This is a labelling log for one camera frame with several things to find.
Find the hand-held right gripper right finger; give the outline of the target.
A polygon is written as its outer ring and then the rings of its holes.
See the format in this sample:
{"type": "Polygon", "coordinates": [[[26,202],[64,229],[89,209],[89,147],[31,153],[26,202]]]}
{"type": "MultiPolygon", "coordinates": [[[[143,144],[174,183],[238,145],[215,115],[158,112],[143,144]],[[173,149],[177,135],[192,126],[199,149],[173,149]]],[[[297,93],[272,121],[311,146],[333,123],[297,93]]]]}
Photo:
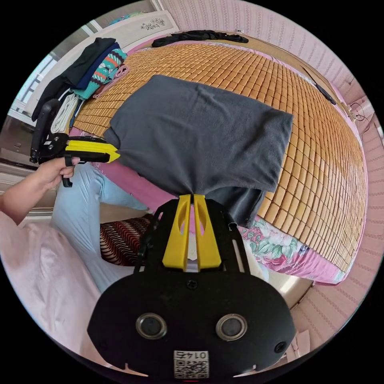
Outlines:
{"type": "Polygon", "coordinates": [[[217,269],[221,257],[205,196],[194,195],[194,221],[198,271],[217,269]]]}

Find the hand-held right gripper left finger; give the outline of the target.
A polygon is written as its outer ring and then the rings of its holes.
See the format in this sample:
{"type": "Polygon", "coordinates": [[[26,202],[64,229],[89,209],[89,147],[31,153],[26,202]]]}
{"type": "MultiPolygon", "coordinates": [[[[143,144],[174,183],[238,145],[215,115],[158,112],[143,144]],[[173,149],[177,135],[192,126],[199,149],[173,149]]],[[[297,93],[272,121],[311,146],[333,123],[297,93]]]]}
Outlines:
{"type": "Polygon", "coordinates": [[[173,210],[171,229],[162,264],[185,272],[188,258],[191,195],[181,195],[173,210]]]}

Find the person's left hand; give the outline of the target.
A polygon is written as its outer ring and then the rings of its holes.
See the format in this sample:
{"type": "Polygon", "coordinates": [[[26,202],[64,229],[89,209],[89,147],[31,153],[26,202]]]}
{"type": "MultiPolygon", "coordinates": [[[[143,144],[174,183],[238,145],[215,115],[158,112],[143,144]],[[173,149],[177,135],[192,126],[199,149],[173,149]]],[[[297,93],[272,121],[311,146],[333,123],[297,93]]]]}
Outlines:
{"type": "Polygon", "coordinates": [[[42,191],[52,189],[62,180],[69,180],[74,175],[74,168],[79,162],[79,157],[61,157],[49,160],[40,165],[34,173],[34,183],[42,191]]]}

